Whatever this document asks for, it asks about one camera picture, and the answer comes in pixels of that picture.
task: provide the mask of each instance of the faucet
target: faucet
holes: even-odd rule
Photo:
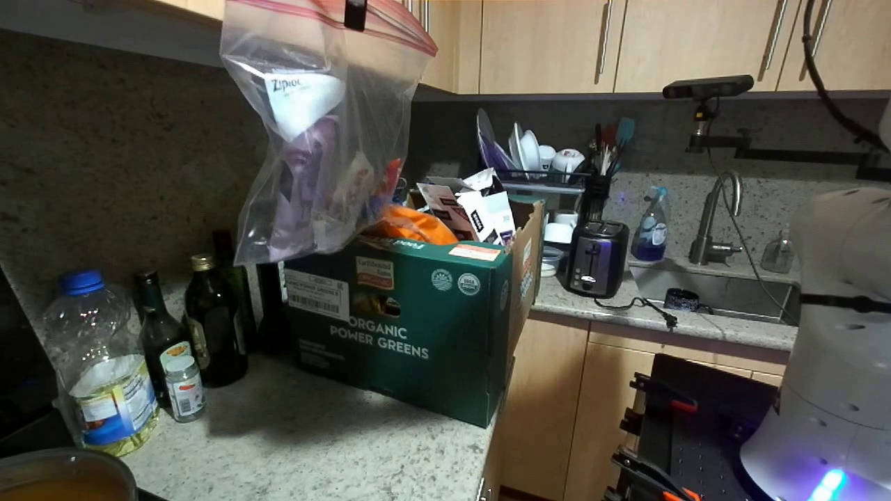
[[[690,242],[690,253],[687,253],[687,257],[694,264],[728,260],[728,256],[740,249],[732,242],[714,238],[714,221],[715,221],[715,210],[718,210],[728,180],[732,180],[732,200],[729,200],[732,217],[740,214],[744,182],[732,168],[728,168],[715,178],[714,188],[707,192],[707,196],[701,203],[698,231],[697,231],[697,238]]]

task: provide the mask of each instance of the backsplash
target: backsplash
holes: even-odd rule
[[[264,129],[224,70],[111,53],[0,29],[0,267],[27,317],[57,292],[61,271],[100,267],[129,284],[162,270],[164,288],[186,280],[186,256],[235,227],[264,159]],[[509,121],[555,146],[586,146],[593,121],[636,116],[636,146],[613,182],[608,217],[637,221],[652,182],[671,188],[671,256],[684,256],[714,180],[707,154],[684,152],[687,99],[661,97],[428,97],[412,120],[409,178],[435,164],[471,168],[474,114],[484,104],[499,139]],[[843,103],[874,125],[884,97]],[[739,97],[722,104],[715,132],[753,127],[761,146],[838,146],[850,136],[814,97]],[[761,249],[808,195],[846,185],[853,166],[736,160],[747,180],[740,224]],[[718,217],[718,238],[732,238]]]

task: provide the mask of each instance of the soap bottle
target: soap bottle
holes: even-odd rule
[[[632,238],[632,256],[640,260],[661,260],[666,256],[666,242],[668,242],[668,188],[655,185],[648,192],[648,209],[643,210],[636,238]]]

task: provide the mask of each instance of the small jar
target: small jar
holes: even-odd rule
[[[194,355],[186,352],[167,352],[162,355],[167,395],[169,395],[169,413],[172,420],[194,420],[203,412],[203,383],[194,363]]]

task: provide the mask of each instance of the green cardboard box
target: green cardboard box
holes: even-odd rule
[[[509,248],[353,238],[285,264],[299,366],[487,424],[537,295],[542,205]]]

